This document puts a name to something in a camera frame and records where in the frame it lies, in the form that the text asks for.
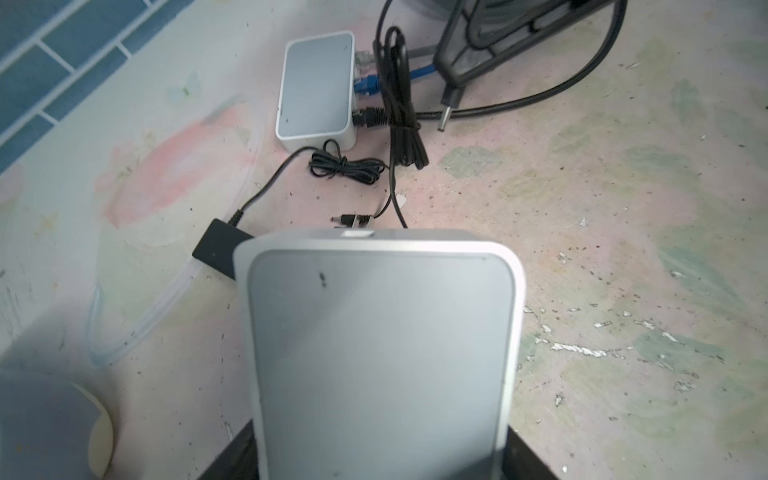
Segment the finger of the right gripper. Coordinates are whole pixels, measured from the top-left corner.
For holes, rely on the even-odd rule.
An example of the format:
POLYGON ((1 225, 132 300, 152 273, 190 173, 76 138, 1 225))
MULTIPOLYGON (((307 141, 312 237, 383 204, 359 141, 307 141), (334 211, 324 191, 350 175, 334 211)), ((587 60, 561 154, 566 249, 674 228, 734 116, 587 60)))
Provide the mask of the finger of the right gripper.
POLYGON ((608 0, 457 1, 433 64, 447 85, 464 87, 610 4, 608 0))

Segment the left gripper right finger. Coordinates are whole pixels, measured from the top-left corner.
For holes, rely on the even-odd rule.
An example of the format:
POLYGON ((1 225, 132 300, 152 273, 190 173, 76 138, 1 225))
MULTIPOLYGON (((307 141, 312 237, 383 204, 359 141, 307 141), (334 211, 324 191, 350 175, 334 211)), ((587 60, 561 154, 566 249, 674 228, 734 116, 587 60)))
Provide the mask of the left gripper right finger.
POLYGON ((508 480, 557 480, 558 477, 511 428, 507 429, 503 474, 508 480))

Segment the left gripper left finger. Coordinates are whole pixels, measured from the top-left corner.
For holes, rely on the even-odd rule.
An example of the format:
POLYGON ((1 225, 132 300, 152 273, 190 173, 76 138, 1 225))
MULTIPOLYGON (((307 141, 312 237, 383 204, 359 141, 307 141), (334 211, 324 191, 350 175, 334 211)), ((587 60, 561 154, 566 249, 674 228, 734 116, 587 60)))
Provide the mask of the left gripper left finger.
POLYGON ((243 427, 198 479, 258 480, 257 443, 251 421, 243 427))

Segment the black power adapter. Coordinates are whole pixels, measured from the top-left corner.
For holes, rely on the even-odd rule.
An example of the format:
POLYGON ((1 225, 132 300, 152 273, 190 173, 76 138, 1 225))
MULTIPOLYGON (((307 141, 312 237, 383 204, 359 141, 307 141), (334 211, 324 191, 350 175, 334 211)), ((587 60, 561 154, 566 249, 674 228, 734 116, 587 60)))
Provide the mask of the black power adapter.
POLYGON ((420 124, 412 102, 411 74, 406 40, 397 26, 384 30, 384 23, 392 1, 386 1, 381 10, 374 41, 376 70, 389 141, 389 195, 390 204, 404 229, 408 228, 397 200, 396 168, 414 166, 418 170, 429 164, 429 158, 420 136, 420 124))
POLYGON ((227 278, 235 279, 235 249, 253 236, 219 219, 213 219, 192 251, 192 257, 227 278))

